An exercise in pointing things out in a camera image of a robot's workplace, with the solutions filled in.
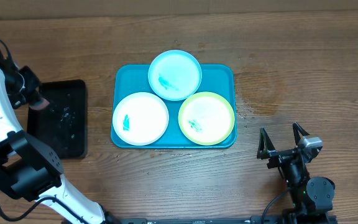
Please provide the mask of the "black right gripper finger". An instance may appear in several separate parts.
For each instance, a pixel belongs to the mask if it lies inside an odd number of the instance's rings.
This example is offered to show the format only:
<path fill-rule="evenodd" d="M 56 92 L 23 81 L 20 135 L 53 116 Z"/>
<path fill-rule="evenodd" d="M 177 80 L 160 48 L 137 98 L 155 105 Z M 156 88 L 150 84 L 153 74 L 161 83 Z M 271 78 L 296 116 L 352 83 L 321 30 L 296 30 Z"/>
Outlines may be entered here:
<path fill-rule="evenodd" d="M 304 145 L 305 137 L 309 136 L 310 134 L 306 132 L 297 122 L 292 124 L 292 128 L 296 145 Z"/>
<path fill-rule="evenodd" d="M 275 152 L 275 147 L 271 142 L 265 128 L 260 128 L 259 146 L 257 150 L 258 159 L 268 159 Z"/>

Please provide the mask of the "pink and black sponge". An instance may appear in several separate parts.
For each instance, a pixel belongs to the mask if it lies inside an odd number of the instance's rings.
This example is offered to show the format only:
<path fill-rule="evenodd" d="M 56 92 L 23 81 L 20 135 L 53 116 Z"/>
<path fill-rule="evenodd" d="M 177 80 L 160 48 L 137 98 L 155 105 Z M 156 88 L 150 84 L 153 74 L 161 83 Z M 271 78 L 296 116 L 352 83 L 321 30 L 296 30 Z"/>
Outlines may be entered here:
<path fill-rule="evenodd" d="M 29 105 L 29 108 L 32 110 L 40 111 L 45 109 L 50 102 L 46 100 L 45 98 L 41 98 L 40 100 L 36 101 L 35 103 Z"/>

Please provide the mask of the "yellow plate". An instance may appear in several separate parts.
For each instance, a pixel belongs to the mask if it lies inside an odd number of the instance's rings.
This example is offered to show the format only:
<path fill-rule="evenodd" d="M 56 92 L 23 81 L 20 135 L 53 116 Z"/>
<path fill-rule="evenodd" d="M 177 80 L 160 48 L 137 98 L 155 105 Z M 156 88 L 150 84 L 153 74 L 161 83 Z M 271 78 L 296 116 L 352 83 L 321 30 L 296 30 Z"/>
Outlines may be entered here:
<path fill-rule="evenodd" d="M 202 146 L 223 142 L 234 129 L 232 106 L 223 96 L 213 92 L 191 95 L 178 112 L 180 130 L 187 139 Z"/>

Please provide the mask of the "pink white plate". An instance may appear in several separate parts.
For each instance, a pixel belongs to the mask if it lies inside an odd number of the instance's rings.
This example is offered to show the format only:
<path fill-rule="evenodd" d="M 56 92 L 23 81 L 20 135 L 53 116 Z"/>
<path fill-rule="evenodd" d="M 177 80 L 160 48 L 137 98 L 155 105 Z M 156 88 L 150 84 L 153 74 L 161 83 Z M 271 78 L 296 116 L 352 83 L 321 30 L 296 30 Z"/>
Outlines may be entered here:
<path fill-rule="evenodd" d="M 155 94 L 138 92 L 121 100 L 112 114 L 117 136 L 133 146 L 146 146 L 160 139 L 169 123 L 166 104 Z"/>

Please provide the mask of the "light blue plate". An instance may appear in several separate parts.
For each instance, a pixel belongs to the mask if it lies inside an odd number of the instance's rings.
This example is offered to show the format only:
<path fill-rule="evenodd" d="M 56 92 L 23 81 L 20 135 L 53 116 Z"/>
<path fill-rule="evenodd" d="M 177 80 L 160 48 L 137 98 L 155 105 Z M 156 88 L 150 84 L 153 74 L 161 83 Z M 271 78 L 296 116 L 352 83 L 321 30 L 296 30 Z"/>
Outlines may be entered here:
<path fill-rule="evenodd" d="M 194 94 L 201 85 L 202 69 L 197 59 L 182 50 L 168 50 L 150 64 L 148 81 L 161 98 L 180 101 Z"/>

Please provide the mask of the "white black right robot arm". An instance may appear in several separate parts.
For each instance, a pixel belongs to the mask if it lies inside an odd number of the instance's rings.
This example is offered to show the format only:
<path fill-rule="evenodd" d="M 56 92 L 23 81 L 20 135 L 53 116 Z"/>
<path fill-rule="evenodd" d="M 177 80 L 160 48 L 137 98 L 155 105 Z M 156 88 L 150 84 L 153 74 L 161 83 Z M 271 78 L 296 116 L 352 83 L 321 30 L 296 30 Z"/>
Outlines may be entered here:
<path fill-rule="evenodd" d="M 335 224 L 336 216 L 328 214 L 333 209 L 334 182 L 327 177 L 311 177 L 306 168 L 322 150 L 323 141 L 310 135 L 297 122 L 292 127 L 295 147 L 284 151 L 277 151 L 266 130 L 260 129 L 257 158 L 268 160 L 269 169 L 278 169 L 287 189 L 266 206 L 261 216 L 251 218 L 251 222 Z M 268 216 L 270 207 L 287 194 L 293 208 L 284 209 L 281 215 Z"/>

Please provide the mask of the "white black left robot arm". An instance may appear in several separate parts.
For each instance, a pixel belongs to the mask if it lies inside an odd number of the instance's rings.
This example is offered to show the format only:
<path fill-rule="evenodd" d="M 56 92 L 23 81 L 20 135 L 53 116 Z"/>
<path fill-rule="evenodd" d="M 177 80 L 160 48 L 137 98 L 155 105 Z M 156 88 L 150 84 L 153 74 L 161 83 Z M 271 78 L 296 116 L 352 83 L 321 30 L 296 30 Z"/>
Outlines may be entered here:
<path fill-rule="evenodd" d="M 68 181 L 54 150 L 18 122 L 14 111 L 20 106 L 48 106 L 39 86 L 29 67 L 19 68 L 10 52 L 0 50 L 0 217 L 18 222 L 44 204 L 69 223 L 114 223 L 111 213 Z"/>

